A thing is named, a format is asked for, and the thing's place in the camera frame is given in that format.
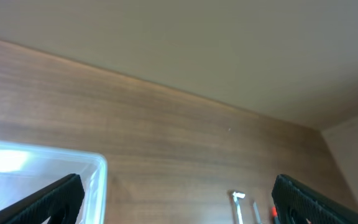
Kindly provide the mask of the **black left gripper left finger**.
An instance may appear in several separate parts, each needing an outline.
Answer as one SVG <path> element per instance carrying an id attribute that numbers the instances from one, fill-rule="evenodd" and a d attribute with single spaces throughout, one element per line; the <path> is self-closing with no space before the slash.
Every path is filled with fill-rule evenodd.
<path id="1" fill-rule="evenodd" d="M 68 174 L 0 211 L 0 224 L 75 224 L 85 190 L 78 174 Z"/>

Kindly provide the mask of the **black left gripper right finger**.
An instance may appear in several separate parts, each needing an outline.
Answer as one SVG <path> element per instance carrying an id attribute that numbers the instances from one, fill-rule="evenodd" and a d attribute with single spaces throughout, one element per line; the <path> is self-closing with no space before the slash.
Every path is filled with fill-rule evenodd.
<path id="1" fill-rule="evenodd" d="M 358 213 L 289 175 L 277 176 L 272 198 L 275 205 L 274 220 L 280 224 L 358 224 Z"/>

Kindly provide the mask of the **red and black screwdriver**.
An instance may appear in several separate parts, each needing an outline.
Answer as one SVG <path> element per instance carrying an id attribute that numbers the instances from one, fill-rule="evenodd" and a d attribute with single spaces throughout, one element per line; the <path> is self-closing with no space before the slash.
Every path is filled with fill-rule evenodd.
<path id="1" fill-rule="evenodd" d="M 280 224 L 276 207 L 272 207 L 272 220 L 273 224 Z"/>

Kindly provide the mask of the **clear plastic container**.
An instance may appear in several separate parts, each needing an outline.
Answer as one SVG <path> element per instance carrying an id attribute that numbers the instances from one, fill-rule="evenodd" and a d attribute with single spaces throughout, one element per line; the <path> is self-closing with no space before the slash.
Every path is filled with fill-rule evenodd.
<path id="1" fill-rule="evenodd" d="M 107 173 L 108 163 L 97 153 L 0 141 L 0 210 L 78 174 L 85 197 L 77 223 L 104 223 Z"/>

